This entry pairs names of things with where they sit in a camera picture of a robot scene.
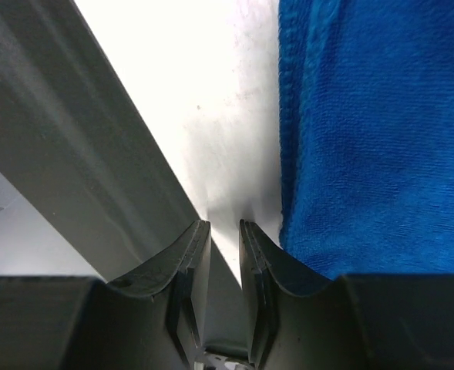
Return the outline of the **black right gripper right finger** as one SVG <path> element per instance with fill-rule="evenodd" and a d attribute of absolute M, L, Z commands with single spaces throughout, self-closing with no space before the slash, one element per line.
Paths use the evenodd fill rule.
<path fill-rule="evenodd" d="M 256 369 L 454 369 L 454 274 L 318 274 L 239 227 Z"/>

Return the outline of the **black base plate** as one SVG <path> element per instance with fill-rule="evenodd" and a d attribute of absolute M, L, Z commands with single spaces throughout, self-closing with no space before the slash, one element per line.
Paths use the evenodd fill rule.
<path fill-rule="evenodd" d="M 200 219 L 73 1 L 0 1 L 0 172 L 106 280 Z"/>

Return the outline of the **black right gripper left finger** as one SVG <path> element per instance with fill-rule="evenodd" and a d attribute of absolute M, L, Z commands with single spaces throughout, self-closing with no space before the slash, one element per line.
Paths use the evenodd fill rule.
<path fill-rule="evenodd" d="M 202 345 L 210 224 L 104 283 L 0 276 L 0 369 L 191 369 Z"/>

